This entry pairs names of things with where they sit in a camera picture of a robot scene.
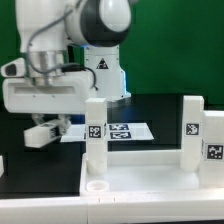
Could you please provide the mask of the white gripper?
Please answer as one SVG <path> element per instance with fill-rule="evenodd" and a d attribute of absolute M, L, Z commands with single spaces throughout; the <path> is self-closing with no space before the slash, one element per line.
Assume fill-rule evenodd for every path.
<path fill-rule="evenodd" d="M 95 97 L 91 72 L 70 72 L 53 79 L 51 86 L 33 86 L 25 78 L 7 78 L 3 82 L 5 108 L 11 113 L 30 113 L 36 125 L 44 123 L 42 114 L 59 114 L 59 131 L 66 134 L 70 116 L 82 114 L 85 101 Z"/>

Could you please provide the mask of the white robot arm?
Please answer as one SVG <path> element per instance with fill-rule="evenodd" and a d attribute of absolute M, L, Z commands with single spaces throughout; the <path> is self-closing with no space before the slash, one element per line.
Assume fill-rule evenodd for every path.
<path fill-rule="evenodd" d="M 15 0 L 15 15 L 21 56 L 1 67 L 5 108 L 30 114 L 37 126 L 56 114 L 53 124 L 64 134 L 98 90 L 94 70 L 68 61 L 67 48 L 122 43 L 131 0 Z"/>

